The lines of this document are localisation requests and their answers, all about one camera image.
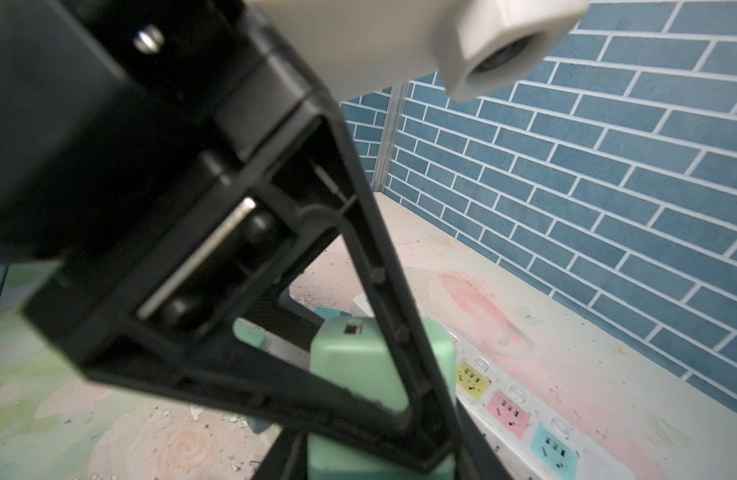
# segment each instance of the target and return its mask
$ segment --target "blue outlet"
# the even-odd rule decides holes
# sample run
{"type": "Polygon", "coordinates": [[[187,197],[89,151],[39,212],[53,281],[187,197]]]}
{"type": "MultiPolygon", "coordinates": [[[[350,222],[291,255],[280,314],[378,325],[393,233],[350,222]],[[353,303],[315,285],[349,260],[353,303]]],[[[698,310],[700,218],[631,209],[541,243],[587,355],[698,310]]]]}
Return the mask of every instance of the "blue outlet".
{"type": "Polygon", "coordinates": [[[537,429],[537,434],[531,442],[531,451],[563,480],[574,480],[574,474],[577,472],[577,454],[555,435],[549,433],[545,427],[539,426],[537,429]]]}

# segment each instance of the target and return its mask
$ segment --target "electrical outlet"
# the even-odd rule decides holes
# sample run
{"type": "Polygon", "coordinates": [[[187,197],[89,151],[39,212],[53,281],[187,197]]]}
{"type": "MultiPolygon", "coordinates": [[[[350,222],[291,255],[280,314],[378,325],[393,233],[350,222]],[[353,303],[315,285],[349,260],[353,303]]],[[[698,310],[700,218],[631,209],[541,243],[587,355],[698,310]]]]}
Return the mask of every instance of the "electrical outlet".
{"type": "Polygon", "coordinates": [[[542,425],[531,443],[531,451],[563,480],[573,480],[577,471],[577,454],[542,425]]]}
{"type": "Polygon", "coordinates": [[[528,428],[528,421],[531,416],[510,400],[504,393],[497,391],[489,404],[486,406],[499,423],[507,427],[518,438],[523,438],[523,434],[528,428]]]}
{"type": "Polygon", "coordinates": [[[467,362],[459,362],[457,365],[457,383],[475,400],[480,400],[491,386],[491,380],[481,375],[467,362]]]}

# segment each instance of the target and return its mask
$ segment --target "screw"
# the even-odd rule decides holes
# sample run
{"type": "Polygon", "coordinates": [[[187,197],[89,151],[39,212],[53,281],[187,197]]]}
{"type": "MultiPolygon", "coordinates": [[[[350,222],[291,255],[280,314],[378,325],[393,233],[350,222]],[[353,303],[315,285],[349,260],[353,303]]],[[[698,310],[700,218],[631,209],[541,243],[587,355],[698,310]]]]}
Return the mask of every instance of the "screw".
{"type": "Polygon", "coordinates": [[[136,33],[136,36],[133,38],[133,45],[136,47],[136,50],[139,50],[145,55],[152,55],[160,52],[165,41],[166,39],[158,27],[149,24],[136,33]]]}

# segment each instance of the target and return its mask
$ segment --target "pink outlet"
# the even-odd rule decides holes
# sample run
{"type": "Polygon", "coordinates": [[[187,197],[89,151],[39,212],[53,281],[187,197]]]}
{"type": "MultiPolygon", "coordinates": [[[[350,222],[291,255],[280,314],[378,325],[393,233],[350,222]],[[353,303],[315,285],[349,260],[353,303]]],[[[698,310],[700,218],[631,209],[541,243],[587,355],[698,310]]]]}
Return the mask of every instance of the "pink outlet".
{"type": "Polygon", "coordinates": [[[507,427],[518,438],[522,438],[531,416],[515,405],[504,393],[497,391],[486,406],[486,410],[507,427]]]}

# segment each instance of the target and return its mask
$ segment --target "blue brick wall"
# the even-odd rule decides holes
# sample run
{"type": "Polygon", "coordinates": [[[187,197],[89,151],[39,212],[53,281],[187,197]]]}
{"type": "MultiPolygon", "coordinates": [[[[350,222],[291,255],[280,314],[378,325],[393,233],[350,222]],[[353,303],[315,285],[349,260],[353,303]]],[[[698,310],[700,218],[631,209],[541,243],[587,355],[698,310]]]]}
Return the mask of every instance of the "blue brick wall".
{"type": "Polygon", "coordinates": [[[379,153],[379,141],[385,128],[389,102],[390,88],[384,88],[353,100],[343,101],[341,105],[344,120],[347,121],[347,128],[361,157],[369,183],[374,178],[374,166],[379,153]]]}
{"type": "Polygon", "coordinates": [[[737,2],[593,3],[525,80],[442,84],[384,192],[737,412],[737,2]]]}

